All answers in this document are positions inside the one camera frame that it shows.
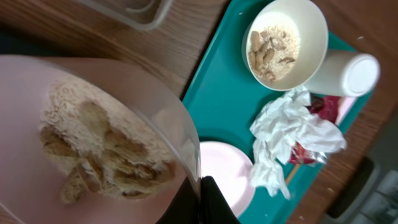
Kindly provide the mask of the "red snack wrapper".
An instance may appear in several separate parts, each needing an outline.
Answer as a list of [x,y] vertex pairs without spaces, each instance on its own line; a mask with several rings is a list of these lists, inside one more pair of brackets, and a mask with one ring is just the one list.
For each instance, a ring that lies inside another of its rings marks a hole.
[[339,108],[338,96],[312,98],[292,134],[291,164],[324,164],[327,155],[346,149],[347,142],[338,128]]

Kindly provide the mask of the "cream white bowl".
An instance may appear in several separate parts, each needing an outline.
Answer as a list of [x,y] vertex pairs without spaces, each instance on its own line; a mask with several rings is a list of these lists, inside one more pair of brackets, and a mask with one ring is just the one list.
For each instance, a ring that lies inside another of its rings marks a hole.
[[242,41],[245,66],[264,87],[287,91],[303,85],[320,68],[328,27],[310,0],[276,0],[250,23]]

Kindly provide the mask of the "pink bowl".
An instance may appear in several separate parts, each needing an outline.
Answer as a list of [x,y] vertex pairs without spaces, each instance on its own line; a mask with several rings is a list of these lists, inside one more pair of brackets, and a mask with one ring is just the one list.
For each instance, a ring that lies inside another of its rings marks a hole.
[[178,96],[100,58],[1,57],[1,207],[21,223],[155,223],[199,140]]

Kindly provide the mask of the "white napkin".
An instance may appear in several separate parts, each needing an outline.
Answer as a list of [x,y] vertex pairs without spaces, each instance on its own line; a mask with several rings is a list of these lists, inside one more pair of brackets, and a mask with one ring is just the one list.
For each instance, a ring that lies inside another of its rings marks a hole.
[[268,102],[250,127],[255,137],[250,183],[253,187],[265,187],[271,197],[281,191],[285,199],[290,199],[281,165],[288,163],[296,144],[322,155],[347,147],[338,127],[311,114],[307,109],[310,105],[306,88],[290,90]]

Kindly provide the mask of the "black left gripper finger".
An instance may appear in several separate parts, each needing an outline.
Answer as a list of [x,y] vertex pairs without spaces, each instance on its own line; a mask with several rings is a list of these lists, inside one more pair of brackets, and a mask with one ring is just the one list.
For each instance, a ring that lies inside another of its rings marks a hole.
[[202,178],[200,196],[185,179],[157,224],[240,224],[211,176]]

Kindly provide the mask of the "white paper cup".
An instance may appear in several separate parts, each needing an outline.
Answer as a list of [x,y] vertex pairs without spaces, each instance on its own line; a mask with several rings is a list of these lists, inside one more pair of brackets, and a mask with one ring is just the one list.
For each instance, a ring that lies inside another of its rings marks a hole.
[[304,86],[322,95],[360,97],[376,86],[380,74],[376,57],[331,49],[318,72]]

